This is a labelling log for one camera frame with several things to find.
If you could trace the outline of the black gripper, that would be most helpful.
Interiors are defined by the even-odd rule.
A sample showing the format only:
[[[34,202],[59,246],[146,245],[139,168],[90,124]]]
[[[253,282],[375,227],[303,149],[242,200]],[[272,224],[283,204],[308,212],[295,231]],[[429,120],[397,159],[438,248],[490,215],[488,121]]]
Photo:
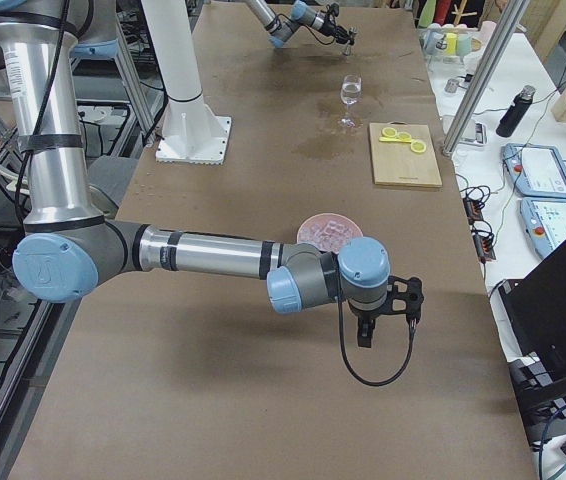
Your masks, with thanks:
[[[337,23],[337,17],[340,13],[340,7],[337,3],[328,4],[323,10],[323,26],[322,34],[324,36],[340,36],[341,41],[354,41],[356,37],[356,29],[350,28],[346,30]]]
[[[350,301],[350,310],[358,318],[357,345],[371,348],[376,320],[381,316],[404,315],[408,324],[417,325],[421,320],[424,301],[423,283],[418,277],[403,279],[391,275],[388,279],[383,302],[371,310],[357,307]]]

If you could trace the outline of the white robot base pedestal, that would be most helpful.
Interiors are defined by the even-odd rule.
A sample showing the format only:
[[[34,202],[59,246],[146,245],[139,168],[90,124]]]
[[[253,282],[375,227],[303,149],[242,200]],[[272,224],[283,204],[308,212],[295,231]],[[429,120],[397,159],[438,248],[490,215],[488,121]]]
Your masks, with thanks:
[[[232,119],[204,101],[186,3],[145,0],[142,7],[168,99],[156,159],[222,164]]]

